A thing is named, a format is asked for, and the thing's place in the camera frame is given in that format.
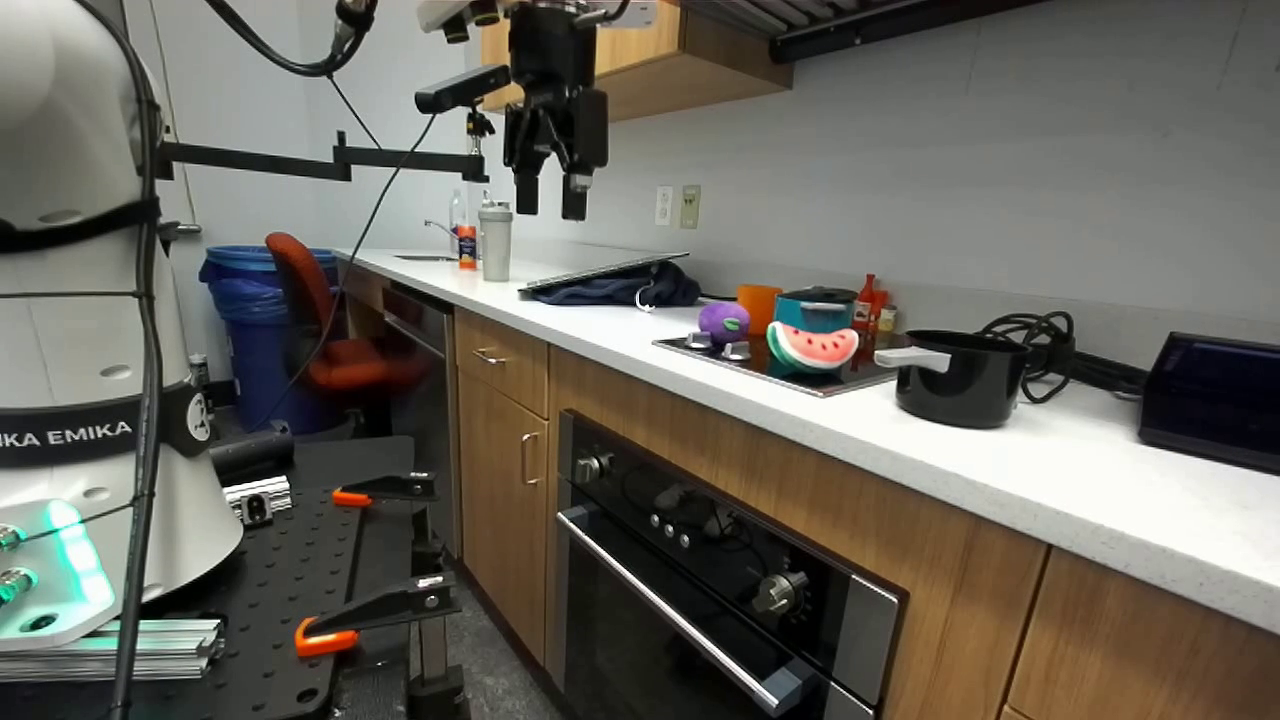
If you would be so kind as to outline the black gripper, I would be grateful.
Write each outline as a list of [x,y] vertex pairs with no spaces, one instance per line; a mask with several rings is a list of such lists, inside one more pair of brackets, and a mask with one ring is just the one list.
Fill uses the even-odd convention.
[[590,174],[608,164],[608,97],[594,88],[594,22],[572,4],[515,4],[508,12],[508,66],[523,104],[508,113],[505,164],[515,214],[541,214],[541,170],[566,174],[559,216],[586,219]]

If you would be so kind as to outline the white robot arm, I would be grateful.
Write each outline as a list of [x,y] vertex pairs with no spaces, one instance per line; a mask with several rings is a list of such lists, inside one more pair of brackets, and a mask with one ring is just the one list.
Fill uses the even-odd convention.
[[197,430],[153,78],[90,0],[0,0],[0,653],[60,653],[243,541]]

